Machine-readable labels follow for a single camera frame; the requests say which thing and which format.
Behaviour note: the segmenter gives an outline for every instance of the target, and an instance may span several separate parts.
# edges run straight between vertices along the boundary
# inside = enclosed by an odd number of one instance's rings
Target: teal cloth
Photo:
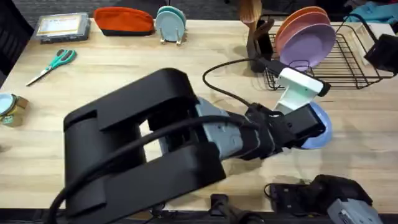
[[[398,3],[378,5],[375,2],[367,2],[363,6],[354,9],[352,14],[362,16],[366,22],[388,23],[398,22]],[[359,19],[350,16],[348,22],[359,22]]]

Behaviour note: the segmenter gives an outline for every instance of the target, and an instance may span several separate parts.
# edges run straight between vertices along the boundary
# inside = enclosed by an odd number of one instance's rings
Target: scissors
[[[49,71],[54,70],[61,65],[65,65],[71,62],[73,59],[75,59],[76,55],[77,53],[75,50],[60,49],[57,52],[55,58],[50,63],[50,65],[48,65],[47,68],[42,70],[42,72],[40,72],[40,74],[34,77],[30,82],[26,83],[26,86],[30,86],[31,84],[35,83],[37,80],[41,79],[45,74],[47,74]]]

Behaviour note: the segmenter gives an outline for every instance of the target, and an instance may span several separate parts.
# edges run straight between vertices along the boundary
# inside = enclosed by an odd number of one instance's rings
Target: wooden spatula
[[[261,16],[262,2],[261,0],[240,0],[239,1],[239,18],[249,27],[249,32],[256,30],[257,22]]]

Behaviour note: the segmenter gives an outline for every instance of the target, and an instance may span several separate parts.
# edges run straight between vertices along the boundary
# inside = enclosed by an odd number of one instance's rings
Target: orange plate
[[[296,17],[280,32],[278,41],[275,43],[277,51],[281,52],[286,42],[298,31],[314,24],[330,25],[330,20],[328,16],[321,12],[308,12]]]
[[[297,10],[293,14],[291,14],[288,18],[286,18],[285,21],[282,23],[281,27],[276,33],[275,41],[277,42],[280,33],[282,32],[282,30],[284,30],[287,27],[287,25],[289,25],[295,18],[302,16],[308,12],[320,12],[324,13],[325,15],[328,15],[324,9],[316,6],[305,7],[300,10]]]

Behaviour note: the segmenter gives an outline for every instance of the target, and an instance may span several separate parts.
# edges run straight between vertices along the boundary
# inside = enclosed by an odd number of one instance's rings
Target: purple plate
[[[336,41],[334,28],[327,24],[314,24],[299,30],[283,46],[280,62],[306,71],[318,65],[331,52]]]

